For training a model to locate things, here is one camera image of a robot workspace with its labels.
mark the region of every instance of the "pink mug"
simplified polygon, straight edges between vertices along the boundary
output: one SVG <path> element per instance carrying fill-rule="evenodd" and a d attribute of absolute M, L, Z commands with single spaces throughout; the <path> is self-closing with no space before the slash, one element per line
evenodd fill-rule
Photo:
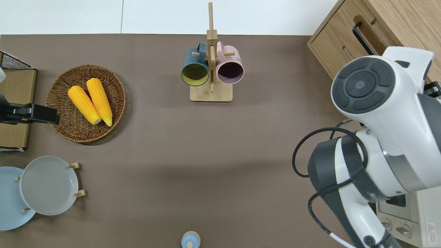
<path fill-rule="evenodd" d="M 225 53 L 234 52 L 234 55 L 225 56 Z M 234 46 L 217 43 L 216 75 L 219 81 L 226 84 L 239 82 L 243 78 L 243 65 L 239 52 Z"/>

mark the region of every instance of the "oven knob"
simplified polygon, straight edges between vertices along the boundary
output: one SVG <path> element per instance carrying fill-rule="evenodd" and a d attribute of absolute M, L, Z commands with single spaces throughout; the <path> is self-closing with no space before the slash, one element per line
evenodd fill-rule
<path fill-rule="evenodd" d="M 384 221 L 381 222 L 381 224 L 385 227 L 386 230 L 392 230 L 392 222 L 388 218 L 385 218 Z"/>
<path fill-rule="evenodd" d="M 404 235 L 406 238 L 412 237 L 411 228 L 406 224 L 403 224 L 402 226 L 395 228 L 395 230 L 401 233 L 402 235 Z"/>

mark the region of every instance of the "blue mug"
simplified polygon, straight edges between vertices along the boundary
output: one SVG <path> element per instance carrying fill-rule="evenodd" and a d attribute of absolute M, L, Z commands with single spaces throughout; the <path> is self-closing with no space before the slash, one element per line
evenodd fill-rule
<path fill-rule="evenodd" d="M 205 43 L 200 42 L 198 47 L 188 49 L 184 55 L 181 78 L 190 86 L 201 86 L 208 81 L 208 60 Z"/>

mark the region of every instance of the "mug handle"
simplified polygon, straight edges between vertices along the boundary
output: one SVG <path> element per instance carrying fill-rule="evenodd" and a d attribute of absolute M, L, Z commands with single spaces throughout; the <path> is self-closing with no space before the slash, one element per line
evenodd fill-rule
<path fill-rule="evenodd" d="M 216 51 L 216 53 L 217 53 L 217 58 L 219 59 L 219 61 L 222 63 L 222 62 L 224 62 L 224 61 L 226 61 L 227 59 L 225 58 L 225 55 L 224 55 L 224 44 L 222 44 L 222 42 L 221 41 L 218 41 L 217 42 L 217 51 Z"/>
<path fill-rule="evenodd" d="M 206 50 L 207 50 L 207 45 L 205 45 L 205 43 L 200 42 L 199 45 L 198 45 L 198 52 L 199 52 L 198 62 L 199 63 L 203 63 L 204 62 L 205 54 L 206 54 L 205 51 Z"/>

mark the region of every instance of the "plate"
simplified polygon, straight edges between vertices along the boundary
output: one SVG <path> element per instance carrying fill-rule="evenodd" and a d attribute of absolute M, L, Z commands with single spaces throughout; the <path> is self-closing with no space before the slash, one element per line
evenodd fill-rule
<path fill-rule="evenodd" d="M 16 167 L 0 167 L 0 230 L 11 230 L 28 222 L 35 211 L 27 208 L 20 196 L 20 182 L 15 180 L 21 177 L 23 170 Z"/>
<path fill-rule="evenodd" d="M 55 156 L 34 159 L 20 179 L 20 195 L 39 214 L 57 215 L 68 210 L 78 193 L 78 178 L 69 164 Z"/>
<path fill-rule="evenodd" d="M 91 78 L 98 78 L 103 84 L 112 111 L 111 127 L 103 121 L 92 125 L 67 94 L 72 86 L 78 85 L 90 97 L 86 83 Z M 65 71 L 55 80 L 49 89 L 46 105 L 55 108 L 60 116 L 60 123 L 52 125 L 58 135 L 70 141 L 89 143 L 105 137 L 118 125 L 126 108 L 126 91 L 121 80 L 111 70 L 99 65 L 85 64 Z"/>

